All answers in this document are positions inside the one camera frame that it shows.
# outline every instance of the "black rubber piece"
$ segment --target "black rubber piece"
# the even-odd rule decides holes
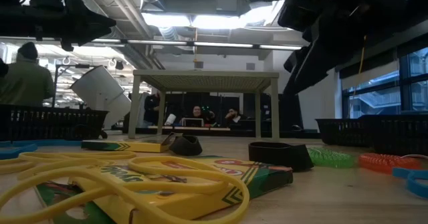
[[[169,150],[182,156],[195,156],[202,153],[202,146],[196,136],[182,135],[175,138]]]
[[[294,172],[314,167],[304,144],[252,142],[248,145],[248,156],[251,161],[291,167]]]

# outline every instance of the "man in green jacket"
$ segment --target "man in green jacket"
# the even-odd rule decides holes
[[[48,69],[39,66],[34,43],[18,49],[16,63],[0,78],[0,104],[42,106],[54,96],[54,81]]]

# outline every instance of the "black light fixture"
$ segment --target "black light fixture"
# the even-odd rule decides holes
[[[122,60],[118,60],[118,61],[116,61],[116,66],[115,66],[115,68],[116,68],[117,70],[123,70],[123,61],[122,61]]]

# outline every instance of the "black beanie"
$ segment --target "black beanie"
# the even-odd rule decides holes
[[[28,42],[24,45],[22,45],[18,49],[18,53],[20,53],[23,57],[31,60],[36,60],[39,56],[39,53],[37,52],[37,49],[35,48],[35,45],[33,42]]]

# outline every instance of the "window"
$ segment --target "window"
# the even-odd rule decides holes
[[[399,68],[344,90],[343,118],[428,110],[428,47],[401,57]]]

